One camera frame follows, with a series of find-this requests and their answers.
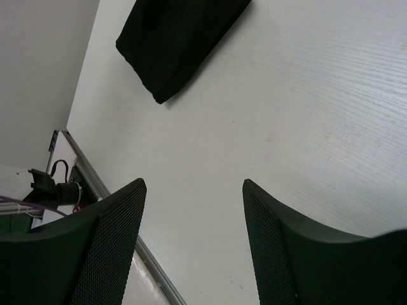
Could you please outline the black pleated skirt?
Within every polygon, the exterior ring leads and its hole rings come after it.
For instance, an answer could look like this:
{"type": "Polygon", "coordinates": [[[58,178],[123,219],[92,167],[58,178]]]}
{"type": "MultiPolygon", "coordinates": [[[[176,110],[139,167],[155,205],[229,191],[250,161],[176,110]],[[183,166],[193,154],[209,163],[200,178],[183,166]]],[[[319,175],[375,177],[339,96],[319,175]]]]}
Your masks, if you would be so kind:
{"type": "Polygon", "coordinates": [[[248,1],[136,1],[116,49],[156,103],[178,94],[248,1]]]}

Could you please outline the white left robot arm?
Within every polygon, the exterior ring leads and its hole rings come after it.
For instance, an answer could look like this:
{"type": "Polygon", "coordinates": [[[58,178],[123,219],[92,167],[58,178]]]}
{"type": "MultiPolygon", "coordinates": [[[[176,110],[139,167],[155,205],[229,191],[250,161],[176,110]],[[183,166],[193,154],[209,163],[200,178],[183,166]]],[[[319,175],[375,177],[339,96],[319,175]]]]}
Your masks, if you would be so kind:
{"type": "Polygon", "coordinates": [[[28,170],[32,175],[33,182],[31,182],[32,191],[25,197],[25,201],[50,208],[79,204],[82,199],[83,188],[78,182],[68,181],[68,171],[69,165],[62,159],[54,162],[51,173],[45,173],[36,169],[28,170]],[[53,179],[59,163],[65,166],[63,183],[56,183],[53,179]]]}

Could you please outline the aluminium table edge rail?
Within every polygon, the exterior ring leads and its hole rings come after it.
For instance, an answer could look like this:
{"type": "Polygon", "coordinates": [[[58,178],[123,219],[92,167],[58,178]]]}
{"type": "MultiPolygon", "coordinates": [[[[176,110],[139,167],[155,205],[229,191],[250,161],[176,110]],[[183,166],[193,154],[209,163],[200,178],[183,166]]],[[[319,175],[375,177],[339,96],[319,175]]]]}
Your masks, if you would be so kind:
{"type": "Polygon", "coordinates": [[[185,301],[139,237],[146,184],[136,179],[111,194],[69,132],[64,137],[77,155],[76,164],[106,206],[85,259],[71,304],[184,304],[185,301]]]}

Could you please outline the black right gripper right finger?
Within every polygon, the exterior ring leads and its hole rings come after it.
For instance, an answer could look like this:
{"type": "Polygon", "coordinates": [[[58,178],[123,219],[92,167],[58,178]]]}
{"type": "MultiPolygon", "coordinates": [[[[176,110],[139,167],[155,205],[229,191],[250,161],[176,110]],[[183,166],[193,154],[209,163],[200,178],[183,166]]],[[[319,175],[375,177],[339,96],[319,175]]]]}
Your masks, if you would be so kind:
{"type": "Polygon", "coordinates": [[[247,179],[245,223],[261,304],[405,304],[406,230],[367,238],[321,224],[247,179]]]}

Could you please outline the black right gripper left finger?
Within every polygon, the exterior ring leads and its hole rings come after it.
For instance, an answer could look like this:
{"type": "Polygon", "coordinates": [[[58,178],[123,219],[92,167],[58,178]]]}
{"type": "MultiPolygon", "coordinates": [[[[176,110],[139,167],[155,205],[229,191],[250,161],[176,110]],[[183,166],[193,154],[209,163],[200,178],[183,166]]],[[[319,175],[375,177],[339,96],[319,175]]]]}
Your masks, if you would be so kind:
{"type": "Polygon", "coordinates": [[[106,206],[1,236],[2,304],[71,304],[106,206]]]}

